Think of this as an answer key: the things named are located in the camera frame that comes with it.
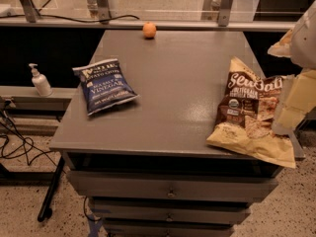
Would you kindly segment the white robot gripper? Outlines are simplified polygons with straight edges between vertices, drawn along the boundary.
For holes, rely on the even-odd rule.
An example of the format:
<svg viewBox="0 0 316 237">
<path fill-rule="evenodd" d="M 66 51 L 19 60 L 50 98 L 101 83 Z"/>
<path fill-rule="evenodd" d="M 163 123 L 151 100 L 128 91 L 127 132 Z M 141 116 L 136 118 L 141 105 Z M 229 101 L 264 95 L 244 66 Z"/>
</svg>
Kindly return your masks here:
<svg viewBox="0 0 316 237">
<path fill-rule="evenodd" d="M 278 42 L 268 49 L 275 57 L 291 58 L 303 69 L 297 76 L 287 76 L 272 124 L 277 135 L 294 131 L 316 107 L 316 1 Z"/>
</svg>

